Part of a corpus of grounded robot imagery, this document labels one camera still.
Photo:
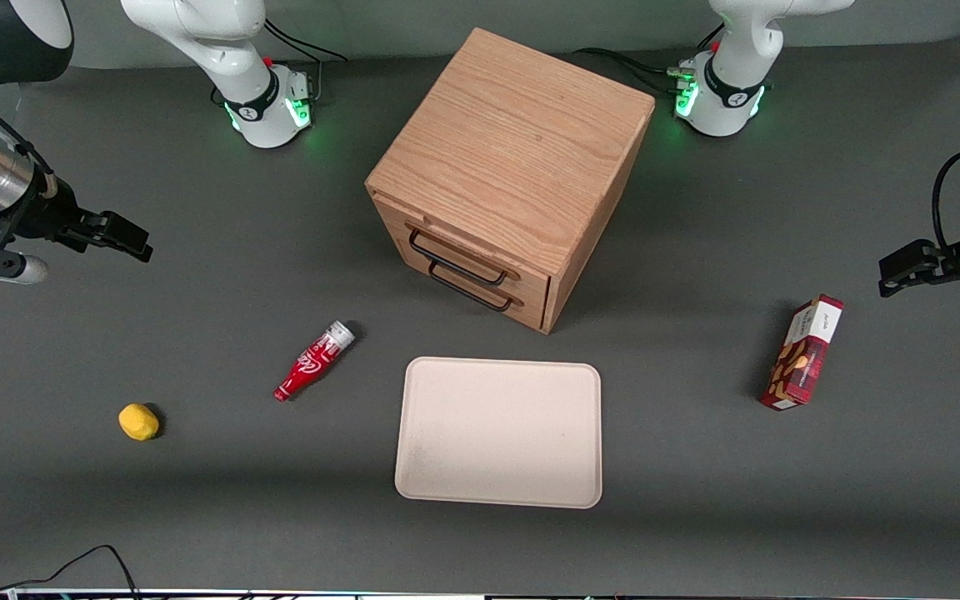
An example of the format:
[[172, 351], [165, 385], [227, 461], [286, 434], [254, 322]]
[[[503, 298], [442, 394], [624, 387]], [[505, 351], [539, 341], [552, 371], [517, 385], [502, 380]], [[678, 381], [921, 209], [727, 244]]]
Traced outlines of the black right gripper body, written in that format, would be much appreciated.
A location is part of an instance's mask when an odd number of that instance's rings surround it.
[[18, 237], [45, 239], [68, 248], [86, 248], [87, 242], [77, 237], [85, 227], [84, 210], [80, 208], [72, 187], [58, 176], [45, 176], [37, 192], [26, 196], [27, 204], [11, 216], [11, 232], [5, 243]]

